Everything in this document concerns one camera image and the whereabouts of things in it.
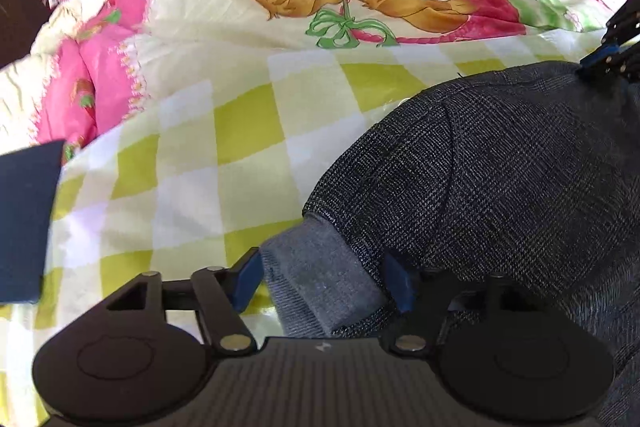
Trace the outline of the dark blue flat notebook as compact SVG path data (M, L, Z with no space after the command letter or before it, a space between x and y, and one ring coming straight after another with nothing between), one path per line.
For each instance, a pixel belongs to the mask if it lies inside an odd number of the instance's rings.
M40 298L64 143L3 155L0 164L0 301Z

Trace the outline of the colourful cartoon bed quilt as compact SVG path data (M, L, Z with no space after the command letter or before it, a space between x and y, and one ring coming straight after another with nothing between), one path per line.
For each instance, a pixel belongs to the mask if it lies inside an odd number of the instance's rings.
M137 274L231 265L424 88L593 50L626 0L67 0L1 73L1 150L60 140L39 296L1 309L1 421L32 359Z

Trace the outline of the dark wooden headboard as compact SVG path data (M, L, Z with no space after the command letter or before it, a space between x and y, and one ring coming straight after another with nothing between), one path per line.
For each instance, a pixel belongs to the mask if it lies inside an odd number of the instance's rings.
M0 67L29 54L50 11L40 0L0 0Z

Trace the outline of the dark grey pants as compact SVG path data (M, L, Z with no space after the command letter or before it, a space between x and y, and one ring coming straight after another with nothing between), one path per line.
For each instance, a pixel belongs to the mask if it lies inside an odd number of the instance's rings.
M602 340L600 412L639 421L639 88L567 62L423 90L321 177L303 219L260 246L286 335L358 337L397 314L382 263L503 274Z

